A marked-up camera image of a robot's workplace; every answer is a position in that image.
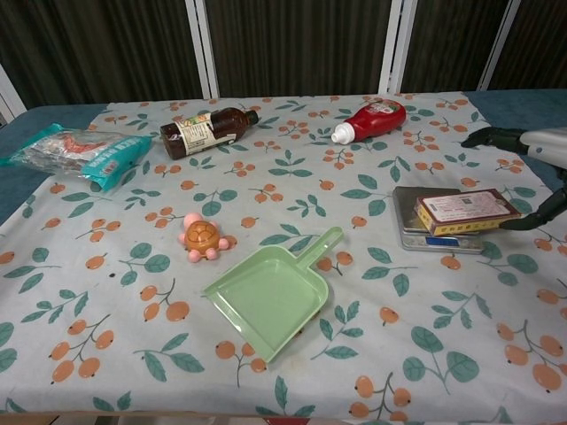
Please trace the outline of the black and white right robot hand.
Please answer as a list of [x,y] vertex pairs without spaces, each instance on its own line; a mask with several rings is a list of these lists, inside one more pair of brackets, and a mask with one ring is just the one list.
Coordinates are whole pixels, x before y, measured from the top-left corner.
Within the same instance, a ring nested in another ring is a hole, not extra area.
[[524,130],[520,128],[484,127],[461,142],[463,148],[493,146],[502,151],[535,158],[551,165],[563,186],[557,189],[537,209],[521,219],[503,221],[499,228],[532,230],[547,224],[566,211],[566,128]]

